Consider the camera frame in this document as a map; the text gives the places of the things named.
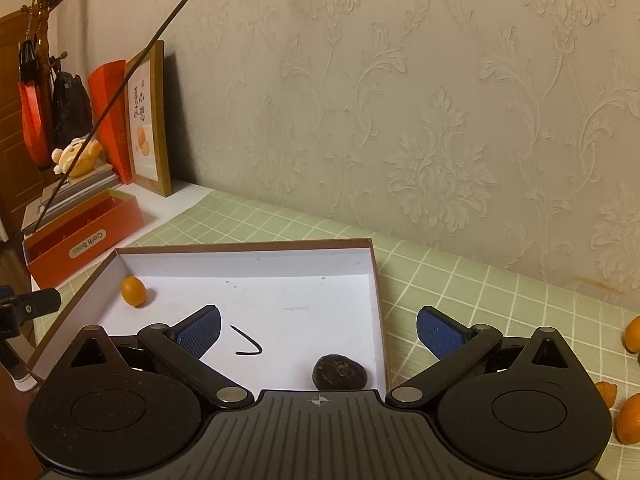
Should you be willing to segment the red cloth book box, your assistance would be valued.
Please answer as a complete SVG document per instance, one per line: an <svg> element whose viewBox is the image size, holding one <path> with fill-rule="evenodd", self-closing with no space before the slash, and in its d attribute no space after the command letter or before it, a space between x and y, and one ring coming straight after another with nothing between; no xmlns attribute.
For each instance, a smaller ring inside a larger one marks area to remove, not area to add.
<svg viewBox="0 0 640 480"><path fill-rule="evenodd" d="M133 195L105 190L24 239L27 269L39 288L58 286L142 226Z"/></svg>

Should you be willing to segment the wooden framed calligraphy picture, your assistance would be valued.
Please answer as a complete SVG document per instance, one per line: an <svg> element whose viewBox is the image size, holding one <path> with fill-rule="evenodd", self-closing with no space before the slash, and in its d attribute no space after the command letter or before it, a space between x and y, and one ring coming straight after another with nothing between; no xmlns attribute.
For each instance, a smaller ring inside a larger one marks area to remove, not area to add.
<svg viewBox="0 0 640 480"><path fill-rule="evenodd" d="M158 40L145 58L138 54L126 65L129 70L139 62L127 82L125 110L134 183L167 197L174 189L165 133L164 50Z"/></svg>

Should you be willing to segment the white shallow box brown rim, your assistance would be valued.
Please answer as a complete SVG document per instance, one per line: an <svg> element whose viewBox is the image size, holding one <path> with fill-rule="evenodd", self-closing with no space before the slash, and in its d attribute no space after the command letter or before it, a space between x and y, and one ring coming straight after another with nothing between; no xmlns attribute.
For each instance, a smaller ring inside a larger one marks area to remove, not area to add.
<svg viewBox="0 0 640 480"><path fill-rule="evenodd" d="M140 308L120 294L129 275L145 284ZM218 308L221 333L203 362L252 393L312 388L312 368L326 354L361 364L368 388L388 388L368 238L116 249L66 304L28 366L47 377L87 325L133 335L154 323L174 325L206 304Z"/></svg>

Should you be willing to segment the round orange tangerine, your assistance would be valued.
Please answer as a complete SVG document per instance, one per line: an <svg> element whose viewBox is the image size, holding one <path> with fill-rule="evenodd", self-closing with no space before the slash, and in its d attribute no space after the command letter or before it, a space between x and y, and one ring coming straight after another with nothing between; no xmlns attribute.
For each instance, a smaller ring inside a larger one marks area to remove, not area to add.
<svg viewBox="0 0 640 480"><path fill-rule="evenodd" d="M633 354L640 352L640 316L629 322L623 333L623 345Z"/></svg>

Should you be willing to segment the wooden coat rack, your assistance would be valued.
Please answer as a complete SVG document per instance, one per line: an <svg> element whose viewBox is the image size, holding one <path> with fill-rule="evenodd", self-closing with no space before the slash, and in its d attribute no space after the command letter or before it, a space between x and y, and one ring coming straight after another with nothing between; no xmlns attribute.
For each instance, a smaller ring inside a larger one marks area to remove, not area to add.
<svg viewBox="0 0 640 480"><path fill-rule="evenodd" d="M64 51L59 56L49 52L49 18L51 12L65 0L32 0L21 11L27 15L24 40L18 47L18 71L23 84L35 84L41 109L46 114L46 124L51 133L53 150L53 84L56 72L61 69L61 61L66 58Z"/></svg>

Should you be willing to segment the green checked tablecloth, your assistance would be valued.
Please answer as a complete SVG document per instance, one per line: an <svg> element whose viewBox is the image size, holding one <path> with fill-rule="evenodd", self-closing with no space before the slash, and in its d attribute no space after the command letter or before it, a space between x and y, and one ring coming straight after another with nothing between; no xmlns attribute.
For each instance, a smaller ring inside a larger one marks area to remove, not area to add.
<svg viewBox="0 0 640 480"><path fill-rule="evenodd" d="M638 359L622 344L634 312L435 248L216 191L131 243L334 238L372 240L392 385L434 363L416 336L416 312L434 306L464 325L489 324L506 336L529 336L539 326L554 327L594 382L617 385L617 406L638 393Z"/></svg>

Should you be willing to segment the red paper envelope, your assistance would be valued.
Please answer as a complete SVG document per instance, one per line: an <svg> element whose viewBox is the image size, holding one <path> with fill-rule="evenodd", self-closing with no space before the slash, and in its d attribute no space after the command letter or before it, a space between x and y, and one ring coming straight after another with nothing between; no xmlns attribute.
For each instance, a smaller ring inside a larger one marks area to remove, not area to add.
<svg viewBox="0 0 640 480"><path fill-rule="evenodd" d="M125 77L126 61L116 60L96 68L88 78L93 119L97 120ZM129 160L125 93L122 92L96 130L106 161L112 165L122 184L132 182Z"/></svg>

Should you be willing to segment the brown wooden door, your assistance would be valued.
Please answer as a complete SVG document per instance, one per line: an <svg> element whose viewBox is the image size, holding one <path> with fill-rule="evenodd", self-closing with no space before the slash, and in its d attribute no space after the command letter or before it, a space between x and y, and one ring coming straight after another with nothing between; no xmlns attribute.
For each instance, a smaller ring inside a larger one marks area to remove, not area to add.
<svg viewBox="0 0 640 480"><path fill-rule="evenodd" d="M9 238L18 237L26 206L52 182L50 170L40 171L25 148L21 101L17 84L18 43L24 37L27 15L20 11L1 18L0 51L0 188L1 222Z"/></svg>

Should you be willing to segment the black hanging bag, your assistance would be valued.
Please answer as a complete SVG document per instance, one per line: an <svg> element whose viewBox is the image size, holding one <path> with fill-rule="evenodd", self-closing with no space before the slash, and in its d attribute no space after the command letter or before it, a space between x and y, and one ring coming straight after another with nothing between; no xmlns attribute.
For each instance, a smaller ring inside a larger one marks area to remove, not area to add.
<svg viewBox="0 0 640 480"><path fill-rule="evenodd" d="M66 148L76 138L92 129L88 93L79 75L58 72L53 86L53 143Z"/></svg>

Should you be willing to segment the orange carrot piece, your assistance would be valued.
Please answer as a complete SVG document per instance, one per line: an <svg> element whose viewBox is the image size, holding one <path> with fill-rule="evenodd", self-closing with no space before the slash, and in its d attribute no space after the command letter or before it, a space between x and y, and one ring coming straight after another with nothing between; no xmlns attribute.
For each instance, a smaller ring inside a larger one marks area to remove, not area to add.
<svg viewBox="0 0 640 480"><path fill-rule="evenodd" d="M617 399L617 385L613 384L612 382L596 382L596 388L599 391L606 407L610 410L614 406Z"/></svg>

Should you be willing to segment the large orange tangerine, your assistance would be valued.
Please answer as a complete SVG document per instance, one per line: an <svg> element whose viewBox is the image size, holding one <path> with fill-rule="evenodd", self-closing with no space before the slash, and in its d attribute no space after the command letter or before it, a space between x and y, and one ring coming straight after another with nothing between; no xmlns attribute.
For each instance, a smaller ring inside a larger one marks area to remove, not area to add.
<svg viewBox="0 0 640 480"><path fill-rule="evenodd" d="M640 442L640 393L630 396L615 419L615 435L624 445Z"/></svg>

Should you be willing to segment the yellow plush bear toy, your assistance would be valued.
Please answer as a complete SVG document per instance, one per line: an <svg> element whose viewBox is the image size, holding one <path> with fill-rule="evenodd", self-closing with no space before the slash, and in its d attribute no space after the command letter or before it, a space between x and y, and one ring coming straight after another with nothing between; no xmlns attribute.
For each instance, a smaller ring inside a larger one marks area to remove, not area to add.
<svg viewBox="0 0 640 480"><path fill-rule="evenodd" d="M65 174L72 179L80 178L91 172L100 158L103 148L98 140L91 140L82 149L84 139L75 138L62 150L56 148L51 159L54 163L53 172L59 176Z"/></svg>

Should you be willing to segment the red hanging bag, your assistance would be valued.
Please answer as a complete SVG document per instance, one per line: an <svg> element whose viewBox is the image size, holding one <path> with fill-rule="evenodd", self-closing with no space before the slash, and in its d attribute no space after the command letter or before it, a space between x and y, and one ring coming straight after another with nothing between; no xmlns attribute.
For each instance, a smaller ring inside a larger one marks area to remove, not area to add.
<svg viewBox="0 0 640 480"><path fill-rule="evenodd" d="M40 169L51 166L51 133L46 124L35 84L18 83L23 139L29 157Z"/></svg>

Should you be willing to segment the orange kumquat in box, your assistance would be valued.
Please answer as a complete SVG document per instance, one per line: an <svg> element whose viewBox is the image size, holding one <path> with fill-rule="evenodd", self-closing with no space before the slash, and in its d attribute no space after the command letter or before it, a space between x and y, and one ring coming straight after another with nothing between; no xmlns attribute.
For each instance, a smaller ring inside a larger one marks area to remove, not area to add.
<svg viewBox="0 0 640 480"><path fill-rule="evenodd" d="M140 308L146 301L146 287L138 278L129 275L120 284L122 299L131 307Z"/></svg>

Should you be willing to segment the dark round mangosteen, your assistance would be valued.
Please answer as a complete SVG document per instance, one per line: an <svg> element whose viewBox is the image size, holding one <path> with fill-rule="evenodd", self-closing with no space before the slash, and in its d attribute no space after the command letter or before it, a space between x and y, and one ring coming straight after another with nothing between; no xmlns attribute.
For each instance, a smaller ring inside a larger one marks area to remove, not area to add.
<svg viewBox="0 0 640 480"><path fill-rule="evenodd" d="M366 388L366 369L348 356L327 354L314 364L311 379L320 391L356 391Z"/></svg>

